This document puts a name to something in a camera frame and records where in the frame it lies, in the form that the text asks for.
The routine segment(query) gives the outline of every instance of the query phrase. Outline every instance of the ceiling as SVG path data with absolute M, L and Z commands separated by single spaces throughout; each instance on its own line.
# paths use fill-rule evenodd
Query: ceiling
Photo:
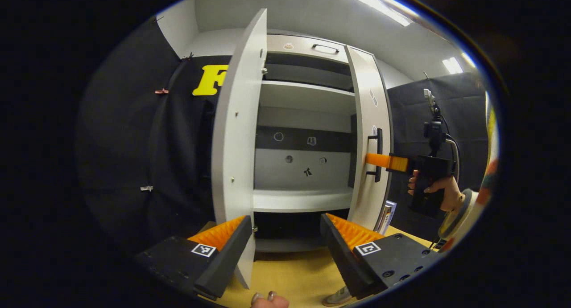
M 245 28 L 260 8 L 268 9 L 268 28 L 311 34 L 373 53 L 412 80 L 447 75 L 442 60 L 459 50 L 426 28 L 401 26 L 357 0 L 196 0 L 200 32 Z

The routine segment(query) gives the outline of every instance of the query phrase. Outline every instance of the open cabinet door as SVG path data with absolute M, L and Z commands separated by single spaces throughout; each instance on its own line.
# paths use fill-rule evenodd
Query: open cabinet door
M 261 9 L 245 29 L 230 60 L 216 106 L 212 134 L 212 198 L 216 223 L 251 215 L 257 108 L 267 52 L 267 14 Z M 249 288 L 255 250 L 251 235 L 236 267 Z
M 374 172 L 376 167 L 366 164 L 365 158 L 367 153 L 377 153 L 377 144 L 382 144 L 382 154 L 392 152 L 387 97 L 375 57 L 350 46 L 345 46 L 345 52 L 357 104 L 357 163 L 348 220 L 373 230 L 387 197 L 389 172 L 383 169 L 375 182 L 367 171 Z M 377 135 L 377 129 L 383 131 L 383 142 L 368 139 Z

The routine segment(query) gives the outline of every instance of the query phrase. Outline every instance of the shoe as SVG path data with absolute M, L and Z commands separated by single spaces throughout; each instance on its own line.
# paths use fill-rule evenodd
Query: shoe
M 344 304 L 351 300 L 351 294 L 349 294 L 349 289 L 347 286 L 339 289 L 338 292 L 332 294 L 331 296 L 327 296 L 325 299 L 322 300 L 322 305 L 327 307 L 334 307 L 339 306 L 340 304 Z

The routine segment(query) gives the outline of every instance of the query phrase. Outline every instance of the white cabinet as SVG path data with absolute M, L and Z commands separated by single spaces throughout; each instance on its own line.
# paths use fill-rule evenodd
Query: white cabinet
M 388 172 L 377 183 L 366 174 L 375 170 L 365 164 L 367 152 L 377 151 L 368 140 L 373 128 L 383 129 L 383 153 L 391 152 L 374 56 L 325 40 L 267 35 L 266 15 L 260 10 L 236 45 L 212 140 L 216 222 L 246 214 L 259 226 L 236 268 L 244 287 L 256 250 L 319 246 L 319 225 L 304 225 L 318 223 L 323 211 L 346 211 L 373 229 L 388 188 Z M 297 234 L 288 237 L 292 225 Z

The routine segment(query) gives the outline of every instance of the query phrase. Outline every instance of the human hand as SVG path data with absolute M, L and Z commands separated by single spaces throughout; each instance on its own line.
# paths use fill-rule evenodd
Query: human hand
M 412 178 L 408 179 L 408 194 L 414 196 L 414 187 L 416 186 L 416 178 L 418 177 L 418 170 L 414 170 L 412 172 Z M 441 178 L 434 182 L 430 187 L 424 190 L 425 193 L 434 193 L 440 189 L 444 189 L 444 200 L 440 205 L 440 210 L 442 211 L 453 211 L 460 208 L 462 205 L 462 201 L 460 200 L 460 196 L 462 196 L 462 192 L 460 192 L 458 188 L 458 184 L 456 183 L 456 179 L 454 176 L 449 176 L 445 178 Z
M 288 308 L 290 302 L 282 296 L 278 296 L 276 292 L 269 292 L 268 299 L 264 299 L 263 295 L 256 292 L 252 297 L 251 308 Z

